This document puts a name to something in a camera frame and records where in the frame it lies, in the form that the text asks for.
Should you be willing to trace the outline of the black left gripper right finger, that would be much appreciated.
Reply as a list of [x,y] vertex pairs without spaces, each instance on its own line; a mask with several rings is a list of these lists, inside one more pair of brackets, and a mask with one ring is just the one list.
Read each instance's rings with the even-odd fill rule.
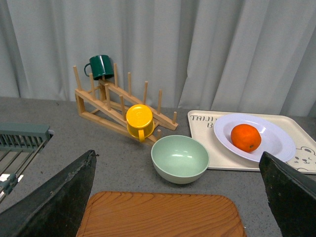
[[268,204],[284,237],[316,235],[316,182],[268,152],[259,169]]

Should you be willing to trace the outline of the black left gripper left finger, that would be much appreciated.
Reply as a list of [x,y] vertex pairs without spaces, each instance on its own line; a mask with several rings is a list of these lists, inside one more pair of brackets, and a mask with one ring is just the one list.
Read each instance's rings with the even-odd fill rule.
[[93,186],[96,153],[89,150],[2,212],[2,237],[74,237]]

